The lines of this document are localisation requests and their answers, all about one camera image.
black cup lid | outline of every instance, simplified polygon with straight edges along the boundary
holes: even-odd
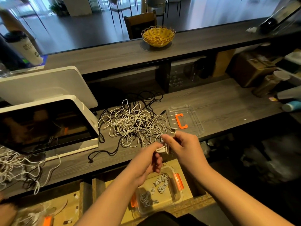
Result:
[[[11,31],[6,33],[3,37],[6,42],[14,43],[20,41],[21,39],[25,39],[27,35],[22,31]]]

gray wood surface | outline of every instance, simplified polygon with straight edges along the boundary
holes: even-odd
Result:
[[[234,79],[165,94],[162,102],[154,103],[152,107],[154,112],[159,114],[171,106],[182,105],[191,105],[196,111],[204,128],[202,137],[282,112],[280,102],[271,102],[268,98],[257,98],[251,94],[250,89],[241,88]],[[99,145],[99,149],[112,152],[116,149],[119,138],[109,137],[108,132],[108,129],[102,131],[106,141]],[[94,150],[64,157],[62,164],[53,171],[48,184],[131,160],[139,149],[140,147],[119,147],[115,156],[102,152],[94,158],[91,164],[88,163],[87,157]],[[46,162],[40,179],[42,184],[47,178],[49,169],[58,163],[57,159]],[[17,183],[4,190],[5,197],[25,192],[21,186],[21,183]]]
[[[222,50],[223,47],[230,45],[236,45],[238,48],[242,46],[242,43],[253,41],[252,44],[255,44],[260,42],[260,39],[268,38],[268,36],[259,33],[250,34],[246,32],[249,27],[258,26],[263,20],[263,18],[260,18],[176,33],[171,46],[168,45],[161,49],[152,48],[142,39],[137,39],[52,54],[48,56],[45,69],[76,66],[81,74],[87,74],[213,48]],[[292,26],[277,36],[298,30],[300,30],[300,27]]]

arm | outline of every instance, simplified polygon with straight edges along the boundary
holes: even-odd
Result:
[[[96,202],[76,223],[76,226],[120,225],[126,208],[138,186],[151,172],[160,172],[162,157],[156,149],[163,145],[155,142],[141,151],[106,188]]]
[[[177,131],[175,138],[180,144],[168,135],[163,135],[162,138],[177,154],[179,162],[221,205],[232,224],[292,226],[290,222],[213,170],[208,164],[196,136]]]

clear plastic box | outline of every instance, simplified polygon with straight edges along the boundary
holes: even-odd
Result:
[[[165,191],[161,194],[158,192],[158,186],[154,187],[155,193],[150,196],[152,200],[158,200],[158,204],[145,207],[140,201],[140,195],[151,190],[154,186],[154,182],[157,178],[160,178],[162,174],[166,174],[169,177],[169,183]],[[139,213],[141,217],[146,217],[156,211],[159,211],[167,206],[175,205],[183,200],[183,183],[179,174],[176,174],[173,167],[165,165],[161,168],[161,172],[156,172],[148,175],[147,179],[142,186],[138,187],[131,200],[131,205],[135,208],[135,211]]]
[[[185,127],[186,125],[188,127],[181,129],[176,117],[178,118],[182,127]],[[190,105],[170,107],[167,110],[167,119],[169,121],[169,125],[176,130],[190,133],[196,135],[197,137],[200,137],[204,132],[204,129],[195,113],[195,110]]]

wicker basket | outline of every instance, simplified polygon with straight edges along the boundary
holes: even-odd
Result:
[[[175,37],[175,30],[165,26],[150,26],[141,33],[142,38],[149,45],[157,48],[164,47]]]

